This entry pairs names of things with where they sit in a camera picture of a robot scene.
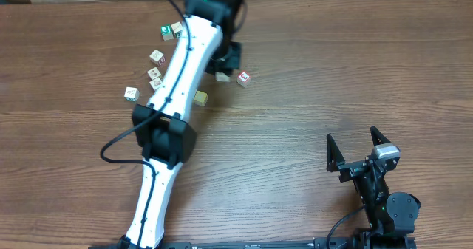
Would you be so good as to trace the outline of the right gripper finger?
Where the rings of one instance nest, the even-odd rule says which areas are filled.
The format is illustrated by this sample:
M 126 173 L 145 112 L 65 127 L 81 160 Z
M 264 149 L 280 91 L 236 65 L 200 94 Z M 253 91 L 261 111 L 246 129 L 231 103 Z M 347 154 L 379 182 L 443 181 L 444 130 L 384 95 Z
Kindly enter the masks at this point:
M 334 172 L 339 171 L 339 166 L 344 165 L 346 160 L 343 154 L 340 152 L 335 140 L 331 134 L 326 136 L 327 138 L 327 171 Z
M 390 143 L 390 140 L 387 139 L 375 126 L 370 127 L 370 134 L 374 146 Z

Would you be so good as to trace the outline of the wooden block red pencil picture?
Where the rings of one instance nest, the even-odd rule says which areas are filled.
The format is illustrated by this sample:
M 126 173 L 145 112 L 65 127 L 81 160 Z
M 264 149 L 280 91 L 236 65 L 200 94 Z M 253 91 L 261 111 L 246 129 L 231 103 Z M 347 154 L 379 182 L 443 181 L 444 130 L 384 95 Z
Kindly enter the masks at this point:
M 231 78 L 223 72 L 216 72 L 215 79 L 219 82 L 230 82 Z

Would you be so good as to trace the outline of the yellow wooden block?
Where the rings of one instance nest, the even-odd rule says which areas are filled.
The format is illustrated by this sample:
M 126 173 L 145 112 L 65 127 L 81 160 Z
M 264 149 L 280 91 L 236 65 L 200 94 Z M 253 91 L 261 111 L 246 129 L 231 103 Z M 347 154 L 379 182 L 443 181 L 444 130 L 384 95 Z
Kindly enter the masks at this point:
M 208 101 L 208 94 L 205 92 L 197 91 L 194 96 L 194 103 L 198 106 L 205 106 Z

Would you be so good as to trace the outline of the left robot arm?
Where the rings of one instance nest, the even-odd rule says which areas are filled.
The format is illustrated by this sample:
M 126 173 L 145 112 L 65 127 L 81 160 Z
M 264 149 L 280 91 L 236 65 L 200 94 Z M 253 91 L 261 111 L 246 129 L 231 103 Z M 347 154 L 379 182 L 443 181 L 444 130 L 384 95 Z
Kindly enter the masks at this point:
M 116 248 L 160 248 L 174 181 L 194 150 L 197 133 L 189 124 L 191 107 L 204 73 L 230 76 L 240 68 L 242 45 L 233 40 L 245 0 L 185 0 L 183 33 L 162 85 L 132 112 L 142 148 L 143 180 L 134 219 Z

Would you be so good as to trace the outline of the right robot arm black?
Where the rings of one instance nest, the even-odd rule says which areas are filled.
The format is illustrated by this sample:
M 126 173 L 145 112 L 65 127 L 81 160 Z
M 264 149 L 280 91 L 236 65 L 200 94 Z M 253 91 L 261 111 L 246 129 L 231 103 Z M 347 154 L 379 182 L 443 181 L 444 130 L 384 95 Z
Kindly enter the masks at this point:
M 415 240 L 408 235 L 415 231 L 421 202 L 412 194 L 391 193 L 384 179 L 388 171 L 396 168 L 400 149 L 375 127 L 370 127 L 372 152 L 353 163 L 347 163 L 331 134 L 327 135 L 327 171 L 338 172 L 339 180 L 352 181 L 362 206 L 340 219 L 329 231 L 325 246 L 336 248 L 335 230 L 358 212 L 364 211 L 368 228 L 356 230 L 344 239 L 340 248 L 355 249 L 409 249 Z

